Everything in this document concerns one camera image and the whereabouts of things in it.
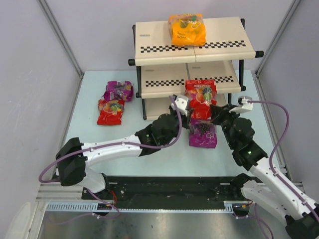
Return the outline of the red fruit gummy bag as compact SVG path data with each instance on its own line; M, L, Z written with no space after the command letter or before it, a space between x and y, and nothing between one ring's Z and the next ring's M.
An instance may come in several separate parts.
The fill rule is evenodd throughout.
M124 113L125 102L123 100L103 100L98 101L98 110L100 112L97 119L97 125L120 125Z
M216 105L217 89L214 80L188 80L185 95L190 99L193 109L191 118L208 120L211 118L211 105Z

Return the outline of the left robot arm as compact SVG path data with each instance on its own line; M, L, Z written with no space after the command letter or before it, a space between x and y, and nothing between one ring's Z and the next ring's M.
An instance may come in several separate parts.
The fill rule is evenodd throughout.
M81 143L78 137L69 139L56 154L57 171L61 186L80 185L93 193L106 190L107 176L91 167L108 160L151 155L170 147L177 141L182 128L188 129L193 109L169 107L144 129L122 139Z

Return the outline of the orange mango gummy bag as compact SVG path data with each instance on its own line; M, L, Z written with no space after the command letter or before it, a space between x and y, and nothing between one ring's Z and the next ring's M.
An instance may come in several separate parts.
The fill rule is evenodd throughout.
M203 46L206 43L206 28L201 13L170 15L167 22L172 45Z

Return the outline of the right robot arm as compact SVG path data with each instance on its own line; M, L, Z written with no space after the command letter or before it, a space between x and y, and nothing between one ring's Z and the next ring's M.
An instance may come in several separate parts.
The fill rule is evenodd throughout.
M262 181L266 188L242 173L233 180L241 195L252 200L275 217L292 239L319 237L319 204L302 192L281 171L277 170L266 152L253 140L250 120L239 115L251 106L211 105L211 121L221 126L237 165Z

